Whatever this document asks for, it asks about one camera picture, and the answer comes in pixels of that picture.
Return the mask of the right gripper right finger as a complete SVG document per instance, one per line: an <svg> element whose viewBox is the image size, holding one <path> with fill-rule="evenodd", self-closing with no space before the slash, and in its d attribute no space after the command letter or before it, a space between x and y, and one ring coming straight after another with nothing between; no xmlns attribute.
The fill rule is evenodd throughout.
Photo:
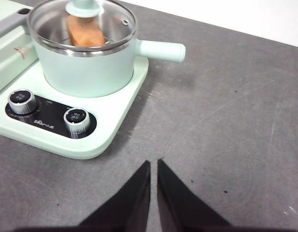
<svg viewBox="0 0 298 232"><path fill-rule="evenodd" d="M157 200L163 230L233 229L231 223L190 191L162 159L157 167Z"/></svg>

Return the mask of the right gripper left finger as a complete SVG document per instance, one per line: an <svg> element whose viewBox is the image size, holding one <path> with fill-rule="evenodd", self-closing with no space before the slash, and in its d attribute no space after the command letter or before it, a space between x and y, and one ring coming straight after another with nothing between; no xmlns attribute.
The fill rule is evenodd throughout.
<svg viewBox="0 0 298 232"><path fill-rule="evenodd" d="M79 225L93 230L145 230L150 205L150 162Z"/></svg>

